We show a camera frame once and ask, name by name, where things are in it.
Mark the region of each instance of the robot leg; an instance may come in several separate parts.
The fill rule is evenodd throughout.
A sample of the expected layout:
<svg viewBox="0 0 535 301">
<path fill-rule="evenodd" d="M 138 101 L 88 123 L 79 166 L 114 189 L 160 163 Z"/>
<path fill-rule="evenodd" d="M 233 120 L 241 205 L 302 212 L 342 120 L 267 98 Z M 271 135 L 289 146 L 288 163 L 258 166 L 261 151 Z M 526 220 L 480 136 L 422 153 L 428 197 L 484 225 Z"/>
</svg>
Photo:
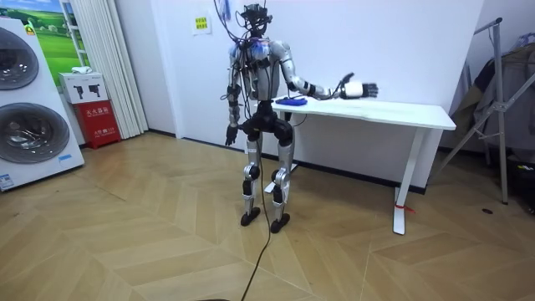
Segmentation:
<svg viewBox="0 0 535 301">
<path fill-rule="evenodd" d="M 284 207 L 288 203 L 290 172 L 292 171 L 295 143 L 293 140 L 293 127 L 287 121 L 277 120 L 274 133 L 278 138 L 279 169 L 272 174 L 272 180 L 275 182 L 275 187 L 273 188 L 275 221 L 271 224 L 270 230 L 272 233 L 278 233 L 290 221 L 290 215 L 284 213 Z"/>
<path fill-rule="evenodd" d="M 241 220 L 241 224 L 244 227 L 248 226 L 260 214 L 260 208 L 254 206 L 254 199 L 257 194 L 258 177 L 261 172 L 259 162 L 262 154 L 262 132 L 257 131 L 247 137 L 247 150 L 249 164 L 243 169 L 245 212 Z"/>
</svg>

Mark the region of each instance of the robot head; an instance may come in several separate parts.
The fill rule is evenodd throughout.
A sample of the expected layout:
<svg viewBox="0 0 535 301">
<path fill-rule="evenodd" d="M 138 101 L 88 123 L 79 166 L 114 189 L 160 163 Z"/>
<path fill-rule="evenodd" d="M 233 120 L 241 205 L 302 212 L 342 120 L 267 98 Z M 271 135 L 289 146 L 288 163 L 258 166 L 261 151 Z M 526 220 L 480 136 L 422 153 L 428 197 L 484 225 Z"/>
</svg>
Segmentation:
<svg viewBox="0 0 535 301">
<path fill-rule="evenodd" d="M 243 13 L 240 14 L 245 20 L 245 29 L 247 29 L 254 38 L 261 38 L 268 29 L 268 23 L 273 16 L 268 16 L 268 9 L 263 8 L 260 4 L 250 4 L 245 6 Z"/>
</svg>

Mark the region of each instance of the label sticker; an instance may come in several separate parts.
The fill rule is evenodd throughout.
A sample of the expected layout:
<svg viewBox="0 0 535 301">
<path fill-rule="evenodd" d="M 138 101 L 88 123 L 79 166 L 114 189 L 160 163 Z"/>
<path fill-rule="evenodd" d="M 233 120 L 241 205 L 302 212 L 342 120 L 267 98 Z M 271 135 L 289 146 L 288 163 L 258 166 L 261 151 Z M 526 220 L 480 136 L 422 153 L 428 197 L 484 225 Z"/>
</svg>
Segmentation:
<svg viewBox="0 0 535 301">
<path fill-rule="evenodd" d="M 195 27 L 197 29 L 206 29 L 206 28 L 208 28 L 208 21 L 207 21 L 206 17 L 195 18 Z"/>
<path fill-rule="evenodd" d="M 32 28 L 32 25 L 24 25 L 24 29 L 26 30 L 27 35 L 35 35 L 35 31 Z"/>
<path fill-rule="evenodd" d="M 60 156 L 59 157 L 59 161 L 61 162 L 63 160 L 67 160 L 67 159 L 70 159 L 70 158 L 72 158 L 72 156 L 70 154 L 69 155 L 65 155 L 65 156 Z"/>
<path fill-rule="evenodd" d="M 13 183 L 13 180 L 11 180 L 11 176 L 9 176 L 9 174 L 0 176 L 0 188 L 5 189 L 14 185 L 15 184 Z"/>
</svg>

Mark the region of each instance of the wires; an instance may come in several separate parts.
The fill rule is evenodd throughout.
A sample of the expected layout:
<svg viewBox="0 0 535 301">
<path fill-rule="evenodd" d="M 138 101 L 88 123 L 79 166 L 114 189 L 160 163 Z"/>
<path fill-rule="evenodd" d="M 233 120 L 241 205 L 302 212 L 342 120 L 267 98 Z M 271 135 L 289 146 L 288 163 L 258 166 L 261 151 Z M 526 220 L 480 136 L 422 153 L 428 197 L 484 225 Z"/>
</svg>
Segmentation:
<svg viewBox="0 0 535 301">
<path fill-rule="evenodd" d="M 307 121 L 307 117 L 308 117 L 308 114 L 306 114 L 304 116 L 304 119 L 303 119 L 303 121 L 301 121 L 301 123 L 299 123 L 298 125 L 294 125 L 293 127 L 298 127 L 298 126 L 302 125 L 305 121 Z"/>
<path fill-rule="evenodd" d="M 245 28 L 245 27 L 247 26 L 247 20 L 245 20 L 245 23 L 244 23 L 243 25 L 241 25 L 240 22 L 238 21 L 238 17 L 237 17 L 238 14 L 239 14 L 238 11 L 236 11 L 236 12 L 234 13 L 234 18 L 236 18 L 236 23 L 237 23 L 237 25 L 238 25 L 239 27 L 241 27 L 241 28 Z"/>
<path fill-rule="evenodd" d="M 331 93 L 331 95 L 325 100 L 332 99 L 334 97 L 334 95 L 336 94 L 336 92 L 338 92 L 338 90 L 340 89 L 341 86 L 342 86 L 342 81 L 340 81 L 338 83 L 338 85 L 336 86 L 336 89 L 334 89 L 333 93 Z"/>
<path fill-rule="evenodd" d="M 487 29 L 487 32 L 488 32 L 488 39 L 491 40 L 491 44 L 492 44 L 492 47 L 494 47 L 494 41 L 492 41 L 492 38 L 491 38 L 491 29 Z"/>
<path fill-rule="evenodd" d="M 260 188 L 262 191 L 262 208 L 264 210 L 264 216 L 266 217 L 266 222 L 267 222 L 267 241 L 266 241 L 266 244 L 264 244 L 262 251 L 260 251 L 260 254 L 258 255 L 257 263 L 254 266 L 254 270 L 252 270 L 251 277 L 249 278 L 249 283 L 247 284 L 247 287 L 245 288 L 245 291 L 243 292 L 242 301 L 244 301 L 247 296 L 247 292 L 249 291 L 249 288 L 251 287 L 251 283 L 252 283 L 252 280 L 254 279 L 254 275 L 257 273 L 258 266 L 260 265 L 260 260 L 262 260 L 262 256 L 264 252 L 266 252 L 266 249 L 268 249 L 269 243 L 271 242 L 271 231 L 269 230 L 271 222 L 269 221 L 268 211 L 266 210 L 266 200 L 265 200 L 264 190 L 263 190 L 264 167 L 262 165 L 262 152 L 260 151 L 260 144 L 258 143 L 258 140 L 257 140 L 257 149 L 260 152 L 260 156 L 259 156 L 260 159 L 258 160 L 260 163 Z"/>
<path fill-rule="evenodd" d="M 246 72 L 247 72 L 247 69 L 244 68 L 245 65 L 246 65 L 245 64 L 246 60 L 245 60 L 244 55 L 246 55 L 245 52 L 240 49 L 240 57 L 238 59 L 240 61 L 240 70 L 239 70 L 239 72 L 240 72 L 240 75 L 241 75 L 240 78 L 241 78 L 241 81 L 242 81 L 243 105 L 245 107 L 244 115 L 247 118 L 247 114 L 249 114 L 249 118 L 251 118 L 252 114 L 251 114 L 251 104 L 249 103 L 249 93 L 247 92 L 247 88 L 245 86 L 245 79 L 243 79 L 245 77 Z"/>
<path fill-rule="evenodd" d="M 219 13 L 219 8 L 217 8 L 216 0 L 213 0 L 213 2 L 214 2 L 214 7 L 216 8 L 217 17 L 219 18 L 219 21 L 221 22 L 221 24 L 223 25 L 223 27 L 224 27 L 225 30 L 227 31 L 228 37 L 229 37 L 232 41 L 234 41 L 235 43 L 238 43 L 239 41 L 246 40 L 246 39 L 237 37 L 236 35 L 234 35 L 234 33 L 232 33 L 232 32 L 228 29 L 227 21 L 226 21 L 225 19 L 223 19 L 222 16 L 221 16 L 221 14 Z"/>
<path fill-rule="evenodd" d="M 273 94 L 273 75 L 274 75 L 274 70 L 275 70 L 275 64 L 277 63 L 277 61 L 279 61 L 279 59 L 276 59 L 275 62 L 273 63 L 273 66 L 271 66 L 271 78 L 269 77 L 269 74 L 268 74 L 268 70 L 267 69 L 264 69 L 264 71 L 266 71 L 266 76 L 267 76 L 267 100 L 270 100 L 271 101 L 271 98 L 272 98 L 272 94 Z"/>
</svg>

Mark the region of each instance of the desk leg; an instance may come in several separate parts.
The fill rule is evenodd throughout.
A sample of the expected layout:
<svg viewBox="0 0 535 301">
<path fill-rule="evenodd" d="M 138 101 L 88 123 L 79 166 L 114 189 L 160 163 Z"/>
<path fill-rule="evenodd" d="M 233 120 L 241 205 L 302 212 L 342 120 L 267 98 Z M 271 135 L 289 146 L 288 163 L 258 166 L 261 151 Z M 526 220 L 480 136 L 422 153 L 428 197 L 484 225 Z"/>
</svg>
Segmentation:
<svg viewBox="0 0 535 301">
<path fill-rule="evenodd" d="M 293 170 L 294 170 L 297 166 L 298 166 L 297 164 L 293 163 L 293 164 L 292 164 L 292 170 L 290 171 L 290 173 L 293 172 Z M 272 192 L 273 192 L 273 188 L 275 188 L 275 183 L 274 183 L 274 182 L 271 182 L 271 183 L 269 183 L 269 185 L 266 186 L 266 188 L 264 188 L 264 192 L 266 192 L 266 193 L 272 193 Z"/>
<path fill-rule="evenodd" d="M 405 174 L 401 181 L 401 187 L 395 188 L 394 195 L 394 232 L 400 235 L 405 234 L 405 201 L 409 191 L 412 174 L 415 171 L 418 154 L 420 154 L 421 142 L 424 139 L 425 128 L 416 128 L 415 138 L 410 148 L 409 160 L 405 167 Z"/>
</svg>

